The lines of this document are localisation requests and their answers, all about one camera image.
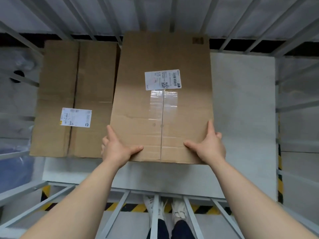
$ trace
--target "white platform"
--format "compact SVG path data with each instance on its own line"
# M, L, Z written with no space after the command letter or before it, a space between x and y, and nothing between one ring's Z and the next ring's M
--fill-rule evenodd
M214 123L226 160L276 200L275 59L211 53L211 61ZM100 162L46 158L43 180L79 184ZM112 187L224 198L206 165L128 162Z

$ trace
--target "black baseboard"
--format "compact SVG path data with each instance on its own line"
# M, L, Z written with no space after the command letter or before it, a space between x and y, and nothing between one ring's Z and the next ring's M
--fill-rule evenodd
M56 34L21 33L21 35L39 48L44 47L44 42L46 40L61 40ZM72 37L76 40L91 40L89 35L72 35ZM95 38L99 41L117 41L115 36L96 35ZM219 49L224 41L225 39L210 39L210 49ZM255 40L232 39L225 47L225 50L244 52L253 44L253 42L255 42ZM271 53L284 42L284 40L263 40L253 48L252 52ZM0 47L25 47L25 45L7 33L0 33ZM285 55L319 57L319 42L304 42Z

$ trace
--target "white sneaker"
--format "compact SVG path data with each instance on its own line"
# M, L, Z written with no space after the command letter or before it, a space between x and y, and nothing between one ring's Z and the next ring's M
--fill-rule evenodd
M144 201L146 209L150 215L150 225L151 225L152 224L152 215L153 215L154 197L143 195L143 201ZM158 210L159 219L161 219L163 221L164 221L164 208L165 208L166 203L164 204L163 201L160 201L160 204L159 204L159 210Z
M172 219L174 224L179 220L185 220L188 216L185 202L182 199L173 198L172 202Z

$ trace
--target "pants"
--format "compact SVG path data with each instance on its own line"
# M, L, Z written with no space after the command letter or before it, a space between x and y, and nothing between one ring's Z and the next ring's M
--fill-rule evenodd
M165 221L159 219L157 224L157 239L169 239L169 233L165 224ZM148 232L147 238L150 239L151 229ZM195 239L188 224L184 220L179 220L172 230L171 239Z

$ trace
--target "cardboard box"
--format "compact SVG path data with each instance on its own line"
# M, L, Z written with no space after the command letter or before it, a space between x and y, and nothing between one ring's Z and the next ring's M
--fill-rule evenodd
M30 155L64 157L70 126L59 124L63 107L73 107L79 43L45 42Z
M115 42L46 42L30 155L101 157L119 57ZM62 108L91 110L90 127L60 125Z
M80 43L76 109L92 110L90 127L72 127L69 156L101 158L110 124L120 48L116 42Z
M175 69L181 88L146 90L145 72ZM127 32L111 125L124 144L144 145L131 160L202 163L183 141L202 141L212 118L209 39L189 33Z

